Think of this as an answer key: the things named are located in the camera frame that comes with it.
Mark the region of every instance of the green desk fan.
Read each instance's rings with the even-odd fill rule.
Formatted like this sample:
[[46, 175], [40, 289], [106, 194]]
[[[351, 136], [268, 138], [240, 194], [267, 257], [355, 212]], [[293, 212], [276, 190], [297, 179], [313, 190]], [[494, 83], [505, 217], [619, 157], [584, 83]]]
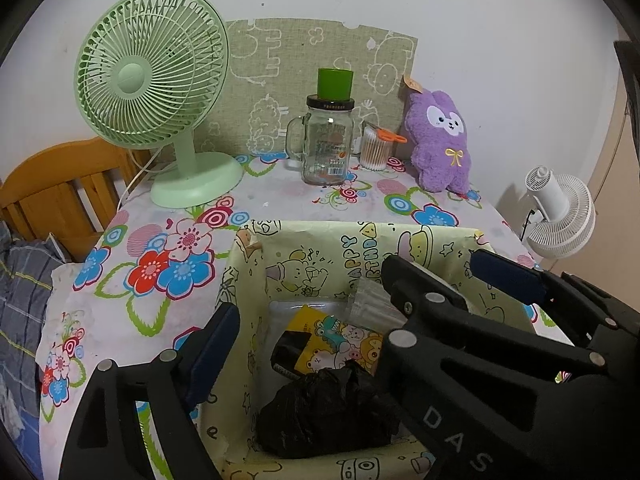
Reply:
[[210, 202], [242, 178], [232, 156], [193, 147], [193, 129], [216, 102], [227, 64], [225, 27], [205, 0], [121, 0], [80, 49], [76, 99], [89, 126], [122, 148], [174, 144], [177, 168], [158, 174], [151, 188], [159, 206]]

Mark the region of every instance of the jar handle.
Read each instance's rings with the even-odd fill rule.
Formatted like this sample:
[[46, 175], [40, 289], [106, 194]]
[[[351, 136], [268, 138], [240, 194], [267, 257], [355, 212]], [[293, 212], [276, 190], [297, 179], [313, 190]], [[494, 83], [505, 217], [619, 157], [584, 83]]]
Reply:
[[291, 138], [293, 137], [293, 135], [291, 135], [291, 131], [292, 131], [292, 126], [294, 125], [294, 123], [296, 123], [297, 121], [300, 121], [300, 124], [302, 124], [302, 126], [305, 126], [305, 117], [302, 115], [299, 115], [298, 117], [294, 117], [292, 120], [289, 121], [289, 124], [287, 124], [287, 137], [285, 139], [285, 151], [287, 152], [287, 155], [289, 155], [289, 158], [291, 158], [292, 160], [302, 160], [302, 151], [304, 150], [304, 143], [305, 143], [305, 133], [303, 130], [302, 133], [302, 145], [303, 148], [302, 150], [300, 150], [299, 152], [295, 152], [293, 151], [293, 148], [291, 147]]

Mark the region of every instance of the green lid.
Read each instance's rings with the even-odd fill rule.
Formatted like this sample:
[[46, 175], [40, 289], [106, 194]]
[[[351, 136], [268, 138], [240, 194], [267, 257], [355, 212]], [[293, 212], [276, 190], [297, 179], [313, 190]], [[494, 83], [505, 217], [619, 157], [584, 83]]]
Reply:
[[318, 98], [326, 101], [348, 101], [351, 97], [353, 72], [338, 68], [318, 69]]

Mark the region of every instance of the wooden bed frame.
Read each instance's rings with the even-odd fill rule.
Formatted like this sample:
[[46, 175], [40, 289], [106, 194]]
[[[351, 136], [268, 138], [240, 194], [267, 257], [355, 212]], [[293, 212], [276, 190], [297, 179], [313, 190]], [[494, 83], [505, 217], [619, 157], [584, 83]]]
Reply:
[[[149, 160], [147, 150], [133, 154], [142, 166]], [[1, 217], [29, 241], [53, 233], [77, 262], [83, 262], [116, 214], [111, 170], [119, 170], [127, 185], [138, 173], [127, 150], [99, 137], [47, 148], [15, 168], [0, 187]], [[92, 225], [74, 180], [86, 192], [103, 230]]]

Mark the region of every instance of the floral tablecloth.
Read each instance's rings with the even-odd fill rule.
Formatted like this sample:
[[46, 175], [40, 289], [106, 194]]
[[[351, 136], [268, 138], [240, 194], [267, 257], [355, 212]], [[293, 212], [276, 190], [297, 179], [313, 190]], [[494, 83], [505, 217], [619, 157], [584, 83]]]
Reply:
[[[56, 340], [43, 342], [51, 348], [45, 374], [51, 377], [43, 387], [40, 412], [46, 479], [58, 477], [68, 429], [98, 362], [111, 358], [120, 366], [136, 364], [165, 348], [179, 348], [209, 320], [218, 291], [220, 300], [233, 295], [225, 263], [236, 232], [247, 223], [264, 234], [278, 220], [472, 227], [484, 233], [480, 244], [487, 240], [503, 256], [530, 267], [535, 263], [480, 190], [464, 196], [430, 194], [417, 187], [412, 168], [397, 159], [373, 172], [352, 158], [346, 182], [323, 188], [302, 182], [300, 168], [283, 153], [237, 158], [245, 170], [242, 181], [207, 205], [160, 208], [150, 200], [150, 184], [142, 183], [87, 257]], [[445, 256], [453, 251], [452, 244], [434, 249]], [[566, 340], [543, 312], [526, 309], [538, 333]], [[53, 366], [60, 368], [55, 376], [48, 369]], [[170, 478], [149, 424], [148, 404], [140, 403], [138, 411], [154, 470]]]

